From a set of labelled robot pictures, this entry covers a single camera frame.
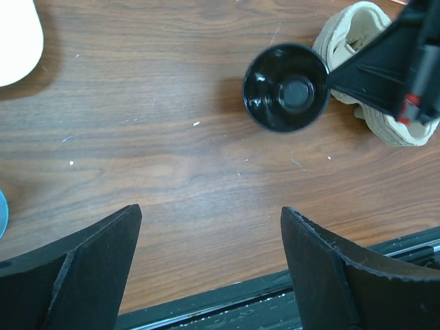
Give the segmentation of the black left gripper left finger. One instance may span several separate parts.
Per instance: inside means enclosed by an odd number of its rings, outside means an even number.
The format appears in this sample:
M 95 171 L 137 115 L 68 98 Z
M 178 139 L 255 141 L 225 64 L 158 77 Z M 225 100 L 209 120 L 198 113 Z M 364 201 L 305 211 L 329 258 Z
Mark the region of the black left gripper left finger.
M 1 262 L 2 329 L 113 329 L 142 212 L 126 206 L 99 222 Z

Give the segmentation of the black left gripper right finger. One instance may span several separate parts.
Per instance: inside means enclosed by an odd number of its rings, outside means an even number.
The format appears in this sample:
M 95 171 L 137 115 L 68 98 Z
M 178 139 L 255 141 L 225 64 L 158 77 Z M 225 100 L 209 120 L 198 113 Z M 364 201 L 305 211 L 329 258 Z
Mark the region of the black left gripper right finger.
M 283 246 L 303 329 L 438 329 L 439 240 L 362 247 L 284 207 Z

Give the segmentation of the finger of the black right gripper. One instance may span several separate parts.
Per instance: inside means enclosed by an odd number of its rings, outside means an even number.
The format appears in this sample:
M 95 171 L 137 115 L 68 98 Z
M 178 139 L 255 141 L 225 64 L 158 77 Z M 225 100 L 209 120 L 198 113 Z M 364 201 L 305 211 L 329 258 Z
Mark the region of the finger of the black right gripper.
M 398 19 L 328 75 L 328 87 L 396 116 L 417 73 L 418 19 Z

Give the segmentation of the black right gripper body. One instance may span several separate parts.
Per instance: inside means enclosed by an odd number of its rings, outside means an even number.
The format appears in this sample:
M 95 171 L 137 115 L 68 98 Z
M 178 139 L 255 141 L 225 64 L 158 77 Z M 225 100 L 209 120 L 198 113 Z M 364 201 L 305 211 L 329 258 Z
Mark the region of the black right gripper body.
M 428 124 L 439 119 L 439 2 L 409 1 L 397 25 L 410 50 L 397 120 Z

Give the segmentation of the beige pulp cup carrier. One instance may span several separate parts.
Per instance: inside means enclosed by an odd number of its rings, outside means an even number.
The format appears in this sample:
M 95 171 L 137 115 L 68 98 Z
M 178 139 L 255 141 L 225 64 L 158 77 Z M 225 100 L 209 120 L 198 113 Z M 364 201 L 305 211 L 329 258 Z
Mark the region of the beige pulp cup carrier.
M 312 48 L 333 70 L 367 46 L 390 24 L 390 17 L 378 5 L 360 1 L 333 15 L 324 24 Z M 436 120 L 426 125 L 406 126 L 342 92 L 332 91 L 331 95 L 343 104 L 357 105 L 353 115 L 365 121 L 371 132 L 390 146 L 424 146 L 439 125 Z

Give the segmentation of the light blue straw cup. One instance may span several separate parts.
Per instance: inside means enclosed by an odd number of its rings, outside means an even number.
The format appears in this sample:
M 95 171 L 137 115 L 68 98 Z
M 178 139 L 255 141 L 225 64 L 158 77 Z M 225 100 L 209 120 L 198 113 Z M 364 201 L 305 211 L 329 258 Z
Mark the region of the light blue straw cup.
M 9 207 L 6 196 L 3 191 L 0 190 L 0 238 L 4 235 L 8 226 L 9 219 Z

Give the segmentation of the cream square bowl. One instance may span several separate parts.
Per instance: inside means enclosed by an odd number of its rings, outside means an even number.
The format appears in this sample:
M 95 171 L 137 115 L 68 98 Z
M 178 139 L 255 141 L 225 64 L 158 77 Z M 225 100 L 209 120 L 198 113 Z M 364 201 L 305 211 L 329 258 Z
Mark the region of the cream square bowl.
M 1 2 L 1 86 L 25 78 L 39 63 L 43 28 L 33 0 Z

